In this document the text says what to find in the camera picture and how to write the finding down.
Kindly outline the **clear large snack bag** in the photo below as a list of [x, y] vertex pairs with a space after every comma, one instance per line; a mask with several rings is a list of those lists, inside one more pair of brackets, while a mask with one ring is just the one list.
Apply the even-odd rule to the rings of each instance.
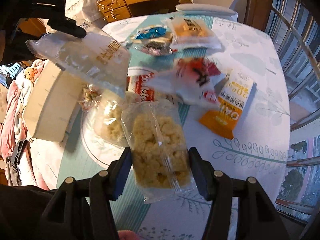
[[48, 59], [61, 70], [125, 96], [131, 54], [101, 29], [90, 25], [83, 38], [51, 31], [38, 40], [28, 40], [26, 45], [36, 57]]

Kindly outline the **blue snack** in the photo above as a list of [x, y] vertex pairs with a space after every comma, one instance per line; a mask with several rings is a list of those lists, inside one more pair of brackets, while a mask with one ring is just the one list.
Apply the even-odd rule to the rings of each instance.
[[169, 46], [172, 42], [172, 33], [168, 31], [166, 25], [149, 25], [140, 28], [137, 32], [130, 36], [130, 42], [136, 44], [161, 44]]

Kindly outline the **red snowflake cookie packet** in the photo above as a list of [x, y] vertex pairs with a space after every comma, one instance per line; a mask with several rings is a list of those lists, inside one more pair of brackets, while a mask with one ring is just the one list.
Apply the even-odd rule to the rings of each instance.
[[127, 90], [138, 94], [141, 101], [157, 101], [161, 93], [146, 84], [156, 73], [156, 70], [148, 67], [130, 67], [127, 72]]

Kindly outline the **puffed rice snack packet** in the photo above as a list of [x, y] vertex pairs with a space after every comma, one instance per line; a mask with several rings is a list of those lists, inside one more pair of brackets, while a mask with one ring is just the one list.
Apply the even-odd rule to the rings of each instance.
[[178, 109], [168, 100], [137, 102], [121, 113], [136, 185], [147, 204], [196, 187]]

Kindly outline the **orange pastry snack bag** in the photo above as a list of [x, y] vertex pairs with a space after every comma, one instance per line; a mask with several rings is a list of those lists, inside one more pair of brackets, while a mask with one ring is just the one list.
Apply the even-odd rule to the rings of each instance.
[[204, 20], [175, 16], [167, 18], [163, 22], [165, 22], [172, 33], [171, 49], [222, 49], [221, 42], [216, 34], [207, 27]]

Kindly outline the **white storage bin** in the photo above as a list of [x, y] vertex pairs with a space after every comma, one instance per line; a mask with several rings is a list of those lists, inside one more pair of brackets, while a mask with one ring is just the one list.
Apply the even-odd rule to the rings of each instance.
[[30, 137], [63, 141], [83, 83], [51, 61], [44, 62], [44, 69], [36, 80], [23, 113]]

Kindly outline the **wooden desk with drawers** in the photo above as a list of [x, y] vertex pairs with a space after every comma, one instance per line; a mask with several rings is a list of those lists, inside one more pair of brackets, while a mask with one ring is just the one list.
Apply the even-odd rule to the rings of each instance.
[[190, 0], [98, 0], [98, 8], [108, 23], [131, 17], [166, 14], [176, 11], [176, 5]]

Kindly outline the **clear glass plate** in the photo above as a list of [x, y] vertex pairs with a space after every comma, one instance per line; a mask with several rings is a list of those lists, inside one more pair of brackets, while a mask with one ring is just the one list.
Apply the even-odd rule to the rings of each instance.
[[97, 108], [93, 108], [81, 117], [81, 140], [88, 155], [101, 167], [107, 168], [112, 161], [120, 158], [125, 147], [116, 147], [101, 137], [93, 130], [94, 114]]

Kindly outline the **pink blanket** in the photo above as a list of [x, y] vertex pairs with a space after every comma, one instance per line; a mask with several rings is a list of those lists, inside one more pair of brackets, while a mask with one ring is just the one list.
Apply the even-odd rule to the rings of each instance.
[[10, 186], [34, 185], [47, 190], [39, 168], [33, 164], [28, 129], [23, 113], [35, 82], [40, 77], [44, 62], [37, 59], [21, 71], [7, 92], [7, 110], [1, 126], [1, 156], [5, 161], [5, 176]]

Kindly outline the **dark wrapped candy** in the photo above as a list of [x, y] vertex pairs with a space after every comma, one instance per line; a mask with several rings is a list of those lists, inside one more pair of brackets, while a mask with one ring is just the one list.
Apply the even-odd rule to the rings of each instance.
[[149, 41], [146, 44], [133, 43], [132, 47], [140, 52], [152, 56], [165, 56], [178, 52], [177, 49], [171, 49], [170, 44], [157, 41]]

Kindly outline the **patterned teal tablecloth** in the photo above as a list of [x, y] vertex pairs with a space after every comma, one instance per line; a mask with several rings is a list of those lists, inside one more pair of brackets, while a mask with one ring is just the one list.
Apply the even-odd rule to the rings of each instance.
[[[161, 24], [178, 12], [119, 20], [103, 27], [117, 41], [124, 41], [137, 29]], [[272, 204], [285, 177], [290, 139], [290, 107], [283, 70], [271, 38], [263, 31], [223, 18], [184, 15], [203, 19], [223, 45], [222, 52], [188, 49], [171, 57], [154, 57], [132, 50], [129, 75], [146, 78], [152, 71], [166, 71], [175, 57], [206, 56], [220, 71], [231, 71], [219, 95], [220, 111], [178, 103], [188, 148], [196, 147], [202, 159], [231, 178], [254, 177]], [[76, 108], [61, 147], [42, 143], [47, 157], [61, 157], [56, 186], [62, 179], [89, 178], [119, 159], [120, 149], [98, 141], [84, 128], [85, 113]], [[175, 194], [153, 204], [135, 184], [131, 169], [123, 194], [111, 202], [116, 227], [131, 230], [140, 239], [201, 239], [212, 202], [197, 189]]]

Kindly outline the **orange oat bar packet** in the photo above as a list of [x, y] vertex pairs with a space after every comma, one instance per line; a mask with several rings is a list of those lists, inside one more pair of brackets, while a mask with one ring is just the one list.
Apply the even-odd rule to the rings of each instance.
[[232, 70], [217, 96], [219, 109], [205, 113], [199, 123], [213, 133], [232, 140], [234, 129], [244, 112], [254, 81], [239, 70]]

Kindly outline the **red white snack bag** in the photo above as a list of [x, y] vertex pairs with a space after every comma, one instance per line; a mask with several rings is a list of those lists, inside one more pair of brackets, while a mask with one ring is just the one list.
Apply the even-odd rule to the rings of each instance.
[[186, 105], [218, 110], [217, 96], [227, 79], [228, 74], [207, 57], [188, 57], [174, 59], [171, 70], [155, 74], [146, 85]]

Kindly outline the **metal window grille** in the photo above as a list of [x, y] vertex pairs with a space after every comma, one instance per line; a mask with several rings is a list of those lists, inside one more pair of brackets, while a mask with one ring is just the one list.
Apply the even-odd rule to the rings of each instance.
[[302, 0], [273, 0], [265, 31], [280, 59], [291, 113], [276, 208], [307, 222], [319, 204], [319, 24]]

